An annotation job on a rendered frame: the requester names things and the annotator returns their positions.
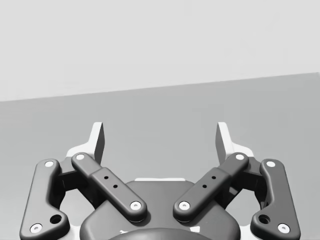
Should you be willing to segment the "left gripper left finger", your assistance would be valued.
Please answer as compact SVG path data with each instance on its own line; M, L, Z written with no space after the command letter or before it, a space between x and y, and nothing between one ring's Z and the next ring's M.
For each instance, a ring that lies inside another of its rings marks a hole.
M102 122L95 122L86 143L72 147L62 162L41 160L35 167L19 237L22 240L59 240L71 229L60 206L67 191L80 189L99 207L109 201L129 222L143 221L147 204L110 169L101 166L105 147Z

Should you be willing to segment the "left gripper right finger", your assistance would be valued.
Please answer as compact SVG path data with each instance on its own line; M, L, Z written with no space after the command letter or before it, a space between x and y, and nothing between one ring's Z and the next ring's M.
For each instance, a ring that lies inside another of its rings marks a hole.
M219 166L176 200L174 218L191 222L211 202L226 207L245 189L254 192L260 207L249 225L255 238L299 240L301 229L284 164L276 159L257 161L251 149L232 141L225 122L217 123L215 147Z

